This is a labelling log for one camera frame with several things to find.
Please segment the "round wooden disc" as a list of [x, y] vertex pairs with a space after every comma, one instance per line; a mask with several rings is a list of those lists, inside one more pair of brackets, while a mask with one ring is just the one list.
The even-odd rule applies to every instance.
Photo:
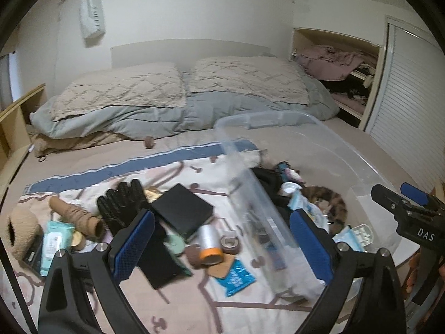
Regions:
[[75, 231], [72, 235], [72, 243], [71, 243], [72, 250], [80, 252], [85, 248], [85, 246], [86, 246], [85, 236], [81, 232]]

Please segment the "black cardboard box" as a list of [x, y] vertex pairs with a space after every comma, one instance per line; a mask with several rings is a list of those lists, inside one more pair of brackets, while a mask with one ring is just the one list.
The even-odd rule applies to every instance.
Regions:
[[41, 251], [43, 246], [43, 234], [35, 236], [33, 243], [23, 257], [24, 264], [36, 275], [40, 275]]

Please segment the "white louvered door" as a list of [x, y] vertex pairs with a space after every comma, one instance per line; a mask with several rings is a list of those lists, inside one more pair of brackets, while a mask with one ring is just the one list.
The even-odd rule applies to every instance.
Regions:
[[365, 131], [431, 191], [444, 181], [444, 52], [432, 36], [386, 19], [385, 58]]

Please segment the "beige fluffy slipper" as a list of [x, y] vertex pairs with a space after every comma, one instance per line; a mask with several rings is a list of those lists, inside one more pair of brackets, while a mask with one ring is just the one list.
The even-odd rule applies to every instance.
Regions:
[[7, 239], [11, 254], [22, 260], [42, 228], [35, 214], [28, 210], [13, 211], [7, 223]]

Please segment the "black fuzzy glove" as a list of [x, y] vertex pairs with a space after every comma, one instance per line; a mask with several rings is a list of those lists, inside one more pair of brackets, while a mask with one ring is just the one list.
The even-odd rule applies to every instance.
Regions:
[[149, 203], [140, 180], [120, 182], [116, 189], [108, 189], [97, 198], [97, 208], [113, 236], [127, 228], [141, 210], [148, 210]]

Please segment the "patterned pink white blanket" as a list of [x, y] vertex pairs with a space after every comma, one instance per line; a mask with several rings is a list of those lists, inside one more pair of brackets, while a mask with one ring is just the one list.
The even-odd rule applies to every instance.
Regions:
[[[286, 161], [308, 183], [326, 186], [342, 196], [357, 181], [338, 155], [309, 143], [279, 149], [250, 140], [241, 144], [241, 150], [249, 165]], [[44, 158], [29, 154], [10, 185], [2, 213], [29, 211], [45, 225], [54, 218], [48, 205], [51, 195], [92, 211], [97, 197], [108, 188], [136, 178], [160, 191], [184, 185], [213, 205], [219, 231], [239, 231], [241, 224], [229, 201], [228, 166], [218, 143], [185, 136], [160, 140], [153, 150], [123, 141]], [[274, 293], [260, 268], [263, 258], [242, 250], [239, 260], [255, 282], [231, 297], [203, 269], [161, 289], [153, 289], [135, 269], [122, 290], [151, 333], [294, 333], [312, 304], [288, 302]]]

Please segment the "small blue packet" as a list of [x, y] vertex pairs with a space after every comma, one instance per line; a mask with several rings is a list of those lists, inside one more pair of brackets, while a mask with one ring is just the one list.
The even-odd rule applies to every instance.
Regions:
[[224, 278], [217, 278], [216, 281], [224, 288], [226, 297], [231, 297], [254, 284], [256, 279], [243, 263], [236, 259], [227, 275]]

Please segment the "clear plastic storage bin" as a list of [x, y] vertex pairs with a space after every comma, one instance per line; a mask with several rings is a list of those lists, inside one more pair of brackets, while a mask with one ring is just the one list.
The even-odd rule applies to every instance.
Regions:
[[316, 296], [326, 277], [310, 269], [290, 212], [304, 210], [316, 226], [354, 250], [387, 248], [397, 266], [418, 249], [396, 232], [396, 221], [371, 198], [391, 182], [355, 147], [314, 117], [256, 112], [222, 118], [216, 136], [243, 259], [256, 277], [248, 302], [288, 304]]

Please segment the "flat black box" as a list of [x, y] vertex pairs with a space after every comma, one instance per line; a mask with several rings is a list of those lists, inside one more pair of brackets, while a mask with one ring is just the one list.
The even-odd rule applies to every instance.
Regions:
[[174, 185], [150, 205], [153, 212], [186, 242], [193, 240], [199, 228], [213, 219], [213, 205], [181, 184]]

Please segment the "orange clear tape roll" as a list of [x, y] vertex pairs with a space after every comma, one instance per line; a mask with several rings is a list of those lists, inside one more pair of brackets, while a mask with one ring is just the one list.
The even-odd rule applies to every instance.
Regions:
[[218, 265], [223, 261], [223, 248], [218, 231], [212, 225], [203, 225], [198, 230], [200, 261], [203, 266]]

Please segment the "brown tape roll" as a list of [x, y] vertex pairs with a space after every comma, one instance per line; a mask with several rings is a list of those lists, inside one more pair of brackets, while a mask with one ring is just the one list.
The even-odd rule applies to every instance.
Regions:
[[237, 236], [223, 235], [220, 238], [220, 245], [226, 254], [238, 255], [241, 250], [241, 243]]

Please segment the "wooden bedside shelf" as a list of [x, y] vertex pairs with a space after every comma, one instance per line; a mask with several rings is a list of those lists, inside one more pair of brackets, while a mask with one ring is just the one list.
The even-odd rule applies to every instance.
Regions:
[[45, 84], [41, 84], [1, 112], [1, 201], [32, 145], [26, 129], [29, 114], [45, 100]]

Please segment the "beige textured pillow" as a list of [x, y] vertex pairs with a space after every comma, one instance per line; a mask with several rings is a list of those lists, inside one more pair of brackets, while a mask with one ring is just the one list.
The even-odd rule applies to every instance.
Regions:
[[272, 102], [309, 104], [309, 94], [296, 68], [276, 57], [208, 57], [191, 71], [189, 91], [225, 91], [254, 95]]
[[56, 97], [53, 121], [82, 116], [110, 106], [184, 107], [186, 90], [177, 65], [147, 63], [79, 76]]

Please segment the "wall closet niche with clothes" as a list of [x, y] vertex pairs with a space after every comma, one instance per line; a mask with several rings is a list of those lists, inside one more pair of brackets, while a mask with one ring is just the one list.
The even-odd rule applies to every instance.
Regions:
[[295, 28], [291, 57], [320, 81], [340, 109], [340, 118], [364, 130], [376, 102], [385, 47], [327, 30]]

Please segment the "white wall pouch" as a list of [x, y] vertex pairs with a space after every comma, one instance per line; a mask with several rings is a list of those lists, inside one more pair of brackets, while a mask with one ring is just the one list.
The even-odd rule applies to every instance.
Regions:
[[81, 0], [79, 19], [84, 40], [98, 38], [106, 32], [102, 0]]

